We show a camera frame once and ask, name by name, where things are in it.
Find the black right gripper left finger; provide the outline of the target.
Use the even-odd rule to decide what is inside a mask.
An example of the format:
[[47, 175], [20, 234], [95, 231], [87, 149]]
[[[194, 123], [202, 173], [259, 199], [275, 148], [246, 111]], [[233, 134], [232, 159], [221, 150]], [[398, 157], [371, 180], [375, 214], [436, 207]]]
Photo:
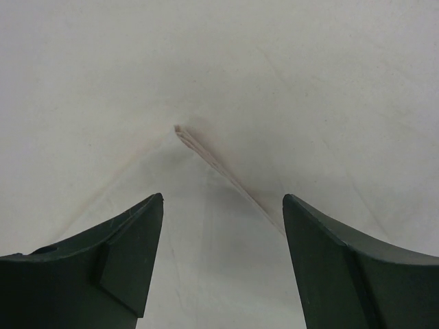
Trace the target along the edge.
[[2, 328], [135, 328], [163, 222], [159, 193], [31, 254], [1, 258]]

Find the beige cloth drape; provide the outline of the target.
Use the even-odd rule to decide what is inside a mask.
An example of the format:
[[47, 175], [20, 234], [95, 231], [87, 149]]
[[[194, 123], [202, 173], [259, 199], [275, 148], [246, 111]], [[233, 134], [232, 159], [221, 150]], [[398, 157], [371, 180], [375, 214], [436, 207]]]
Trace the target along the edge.
[[304, 328], [294, 194], [438, 254], [437, 1], [2, 1], [1, 253], [151, 194], [140, 328]]

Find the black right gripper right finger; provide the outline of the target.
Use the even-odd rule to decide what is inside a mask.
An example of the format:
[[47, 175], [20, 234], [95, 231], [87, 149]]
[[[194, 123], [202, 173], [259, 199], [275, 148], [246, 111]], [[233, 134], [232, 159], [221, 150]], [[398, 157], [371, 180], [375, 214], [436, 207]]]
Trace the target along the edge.
[[437, 328], [438, 257], [375, 239], [295, 195], [283, 218], [307, 328]]

